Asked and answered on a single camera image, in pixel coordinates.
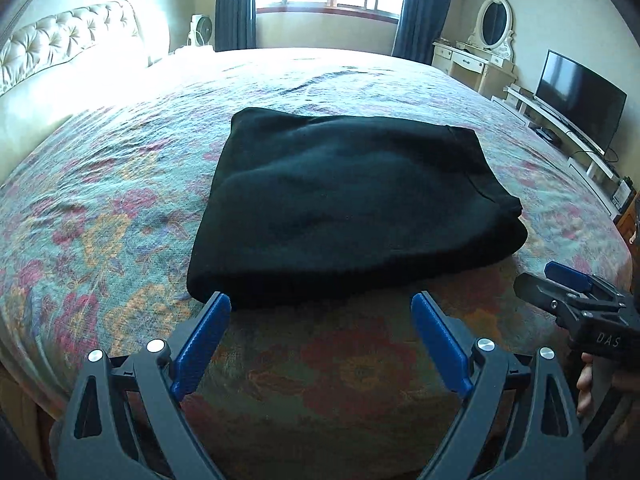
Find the black pants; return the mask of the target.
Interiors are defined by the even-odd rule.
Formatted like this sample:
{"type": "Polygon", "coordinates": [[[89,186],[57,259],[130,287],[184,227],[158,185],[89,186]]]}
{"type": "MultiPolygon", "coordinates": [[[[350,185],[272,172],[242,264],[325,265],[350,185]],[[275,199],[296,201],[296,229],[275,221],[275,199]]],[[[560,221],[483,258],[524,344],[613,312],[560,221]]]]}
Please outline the black pants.
{"type": "Polygon", "coordinates": [[[186,288],[237,308],[346,298],[491,266],[525,243],[476,133],[416,120],[236,113],[186,288]]]}

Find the white tv console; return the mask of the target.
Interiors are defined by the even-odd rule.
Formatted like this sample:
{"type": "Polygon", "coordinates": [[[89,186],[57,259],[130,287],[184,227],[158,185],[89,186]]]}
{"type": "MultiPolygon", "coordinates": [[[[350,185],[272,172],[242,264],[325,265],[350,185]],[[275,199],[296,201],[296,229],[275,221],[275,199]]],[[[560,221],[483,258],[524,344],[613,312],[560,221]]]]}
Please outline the white tv console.
{"type": "Polygon", "coordinates": [[[504,99],[498,96],[491,99],[533,132],[549,130],[554,141],[545,136],[544,140],[566,157],[570,174],[596,196],[614,222],[620,220],[631,205],[631,188],[614,170],[613,163],[606,159],[606,151],[584,136],[575,125],[555,114],[536,96],[529,98],[511,87],[504,87],[503,90],[506,92],[504,99]]]}

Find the black television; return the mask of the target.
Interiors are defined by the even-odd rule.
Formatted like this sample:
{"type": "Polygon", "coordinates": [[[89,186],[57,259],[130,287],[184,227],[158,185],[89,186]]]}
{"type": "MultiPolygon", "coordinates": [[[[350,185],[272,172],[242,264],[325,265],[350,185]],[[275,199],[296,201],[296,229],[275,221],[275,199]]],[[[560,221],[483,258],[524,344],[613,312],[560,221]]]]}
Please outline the black television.
{"type": "Polygon", "coordinates": [[[534,97],[604,155],[620,126],[627,95],[598,73],[547,52],[534,97]]]}

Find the cream dressing table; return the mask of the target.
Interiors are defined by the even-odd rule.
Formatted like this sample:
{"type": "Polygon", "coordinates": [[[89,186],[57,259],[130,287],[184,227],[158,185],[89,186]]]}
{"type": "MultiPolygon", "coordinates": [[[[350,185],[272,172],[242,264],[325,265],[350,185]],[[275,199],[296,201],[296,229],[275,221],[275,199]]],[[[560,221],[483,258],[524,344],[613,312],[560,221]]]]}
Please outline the cream dressing table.
{"type": "Polygon", "coordinates": [[[459,49],[445,41],[433,44],[432,66],[465,84],[484,98],[504,99],[506,87],[518,78],[513,70],[496,65],[487,58],[459,49]]]}

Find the oval vanity mirror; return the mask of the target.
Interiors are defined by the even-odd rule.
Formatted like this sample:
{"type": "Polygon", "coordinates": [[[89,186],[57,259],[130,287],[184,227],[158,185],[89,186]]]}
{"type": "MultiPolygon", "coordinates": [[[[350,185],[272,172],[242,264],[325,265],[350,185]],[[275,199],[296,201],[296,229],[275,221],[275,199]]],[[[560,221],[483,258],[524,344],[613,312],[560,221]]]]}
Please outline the oval vanity mirror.
{"type": "Polygon", "coordinates": [[[468,44],[500,61],[513,62],[513,11],[508,0],[485,0],[468,44]]]}

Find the white fan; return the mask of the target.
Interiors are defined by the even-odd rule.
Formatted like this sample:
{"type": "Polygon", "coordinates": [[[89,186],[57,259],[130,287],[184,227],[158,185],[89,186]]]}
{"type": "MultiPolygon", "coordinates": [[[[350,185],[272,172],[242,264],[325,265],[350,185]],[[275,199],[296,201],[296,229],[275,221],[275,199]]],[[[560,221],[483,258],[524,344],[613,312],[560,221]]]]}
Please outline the white fan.
{"type": "Polygon", "coordinates": [[[186,44],[191,47],[207,46],[212,39],[213,28],[213,21],[208,15],[193,14],[186,44]]]}

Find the dark blue left curtain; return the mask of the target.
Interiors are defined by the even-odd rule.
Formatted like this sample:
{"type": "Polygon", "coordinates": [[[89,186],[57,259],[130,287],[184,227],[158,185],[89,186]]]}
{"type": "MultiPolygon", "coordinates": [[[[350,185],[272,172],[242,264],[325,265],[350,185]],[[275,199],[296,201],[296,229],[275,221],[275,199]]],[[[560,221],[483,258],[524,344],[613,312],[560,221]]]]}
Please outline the dark blue left curtain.
{"type": "Polygon", "coordinates": [[[216,0],[214,49],[224,52],[256,47],[256,1],[216,0]]]}

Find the dark blue curtain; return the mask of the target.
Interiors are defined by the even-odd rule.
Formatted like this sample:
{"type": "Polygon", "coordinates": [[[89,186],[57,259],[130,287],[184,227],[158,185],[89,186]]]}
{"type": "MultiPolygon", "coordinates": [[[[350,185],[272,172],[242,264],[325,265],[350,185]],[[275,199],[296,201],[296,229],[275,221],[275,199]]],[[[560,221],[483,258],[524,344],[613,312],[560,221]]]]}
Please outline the dark blue curtain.
{"type": "Polygon", "coordinates": [[[216,0],[214,49],[224,52],[256,47],[256,1],[216,0]]]}
{"type": "Polygon", "coordinates": [[[430,65],[451,0],[404,0],[392,50],[395,58],[430,65]]]}

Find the dark blue right curtain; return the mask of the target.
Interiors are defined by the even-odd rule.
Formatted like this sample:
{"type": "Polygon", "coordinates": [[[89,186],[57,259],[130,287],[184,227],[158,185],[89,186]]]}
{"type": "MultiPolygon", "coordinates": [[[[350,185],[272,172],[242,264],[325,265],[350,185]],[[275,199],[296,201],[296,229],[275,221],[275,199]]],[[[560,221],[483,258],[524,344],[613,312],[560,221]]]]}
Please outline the dark blue right curtain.
{"type": "Polygon", "coordinates": [[[451,0],[404,0],[392,50],[395,58],[430,65],[451,0]]]}

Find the cream tufted headboard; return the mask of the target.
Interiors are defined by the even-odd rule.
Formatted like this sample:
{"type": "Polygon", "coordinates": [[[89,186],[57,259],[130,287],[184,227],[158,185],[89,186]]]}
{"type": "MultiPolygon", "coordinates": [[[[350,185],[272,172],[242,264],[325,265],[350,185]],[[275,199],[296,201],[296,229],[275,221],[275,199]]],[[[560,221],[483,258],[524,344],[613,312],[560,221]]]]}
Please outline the cream tufted headboard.
{"type": "Polygon", "coordinates": [[[12,32],[1,47],[1,179],[66,120],[121,96],[169,50],[159,6],[81,6],[12,32]]]}

